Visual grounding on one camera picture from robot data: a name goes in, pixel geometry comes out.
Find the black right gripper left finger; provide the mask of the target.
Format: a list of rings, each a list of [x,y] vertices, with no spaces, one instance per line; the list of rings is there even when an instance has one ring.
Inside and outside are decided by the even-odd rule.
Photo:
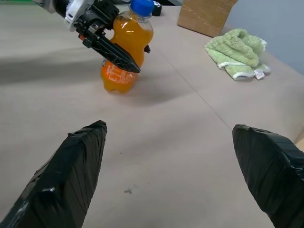
[[[2,228],[80,228],[98,183],[107,126],[69,133],[38,169],[0,223]]]

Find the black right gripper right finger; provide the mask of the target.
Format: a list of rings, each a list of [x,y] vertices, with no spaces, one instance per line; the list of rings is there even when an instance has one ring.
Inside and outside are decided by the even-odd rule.
[[[237,124],[234,150],[247,187],[276,228],[304,226],[304,153],[279,134]]]

